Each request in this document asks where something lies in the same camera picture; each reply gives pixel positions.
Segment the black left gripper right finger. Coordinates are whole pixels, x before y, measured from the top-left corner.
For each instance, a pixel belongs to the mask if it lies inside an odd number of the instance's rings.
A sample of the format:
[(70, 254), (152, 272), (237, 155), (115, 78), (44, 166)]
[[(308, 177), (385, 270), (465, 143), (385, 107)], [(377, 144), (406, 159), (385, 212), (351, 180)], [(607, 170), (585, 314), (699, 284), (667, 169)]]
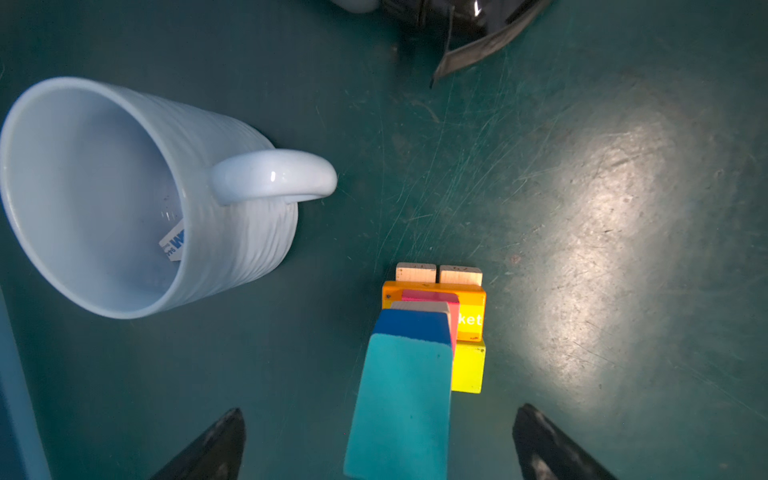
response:
[(526, 403), (517, 410), (512, 437), (524, 479), (616, 480), (531, 404)]

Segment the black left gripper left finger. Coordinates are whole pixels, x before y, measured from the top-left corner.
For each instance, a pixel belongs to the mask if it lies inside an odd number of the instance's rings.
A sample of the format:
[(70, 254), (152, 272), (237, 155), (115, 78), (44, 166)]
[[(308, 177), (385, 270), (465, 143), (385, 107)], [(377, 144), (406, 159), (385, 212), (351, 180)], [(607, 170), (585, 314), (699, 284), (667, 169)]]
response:
[(238, 478), (246, 441), (239, 408), (232, 408), (156, 472), (151, 479)]

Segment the teal block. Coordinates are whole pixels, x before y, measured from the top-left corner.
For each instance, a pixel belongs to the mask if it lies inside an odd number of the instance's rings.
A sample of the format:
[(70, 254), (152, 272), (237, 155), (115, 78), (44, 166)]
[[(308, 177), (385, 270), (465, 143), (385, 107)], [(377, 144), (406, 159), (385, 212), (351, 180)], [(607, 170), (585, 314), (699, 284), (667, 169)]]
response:
[(375, 334), (366, 354), (344, 474), (354, 479), (445, 479), (452, 349)]

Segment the orange yellow block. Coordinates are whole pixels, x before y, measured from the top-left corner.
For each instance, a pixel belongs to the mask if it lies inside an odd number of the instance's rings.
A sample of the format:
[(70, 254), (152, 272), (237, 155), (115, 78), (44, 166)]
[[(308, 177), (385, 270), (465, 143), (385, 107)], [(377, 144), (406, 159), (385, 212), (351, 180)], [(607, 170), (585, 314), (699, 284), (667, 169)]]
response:
[(405, 290), (455, 294), (458, 311), (452, 320), (453, 336), (465, 342), (482, 340), (487, 295), (481, 286), (387, 281), (382, 286), (382, 308), (390, 308), (393, 302), (402, 300)]

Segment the blue cube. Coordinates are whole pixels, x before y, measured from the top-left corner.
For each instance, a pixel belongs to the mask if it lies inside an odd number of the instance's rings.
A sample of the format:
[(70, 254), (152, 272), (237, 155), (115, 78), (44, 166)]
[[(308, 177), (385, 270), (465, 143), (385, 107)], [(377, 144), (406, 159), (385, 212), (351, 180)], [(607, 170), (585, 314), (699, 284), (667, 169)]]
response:
[(452, 346), (448, 316), (440, 312), (384, 309), (380, 312), (373, 333)]

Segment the magenta cube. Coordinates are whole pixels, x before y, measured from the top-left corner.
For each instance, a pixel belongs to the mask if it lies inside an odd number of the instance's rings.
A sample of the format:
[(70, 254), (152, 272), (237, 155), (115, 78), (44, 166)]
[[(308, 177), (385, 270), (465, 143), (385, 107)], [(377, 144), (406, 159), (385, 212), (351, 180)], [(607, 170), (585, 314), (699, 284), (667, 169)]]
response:
[(448, 318), (452, 348), (456, 349), (460, 303), (454, 293), (404, 290), (399, 301), (391, 304), (393, 309), (445, 313)]

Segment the tan wood block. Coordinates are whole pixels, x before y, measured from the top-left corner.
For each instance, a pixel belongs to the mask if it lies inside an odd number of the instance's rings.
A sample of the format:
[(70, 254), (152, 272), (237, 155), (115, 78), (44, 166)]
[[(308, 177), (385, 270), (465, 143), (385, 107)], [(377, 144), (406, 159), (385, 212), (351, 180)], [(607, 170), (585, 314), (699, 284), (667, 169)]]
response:
[(447, 302), (435, 301), (395, 301), (391, 304), (392, 310), (407, 310), (414, 312), (443, 313), (451, 316), (450, 306)]

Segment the lime green block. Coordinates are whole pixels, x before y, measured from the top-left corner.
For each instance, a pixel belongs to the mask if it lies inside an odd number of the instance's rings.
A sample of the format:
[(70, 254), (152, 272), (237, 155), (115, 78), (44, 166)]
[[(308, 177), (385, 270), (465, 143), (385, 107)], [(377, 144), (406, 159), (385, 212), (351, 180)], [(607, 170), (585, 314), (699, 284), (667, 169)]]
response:
[(480, 394), (486, 360), (484, 341), (458, 341), (454, 352), (452, 391)]

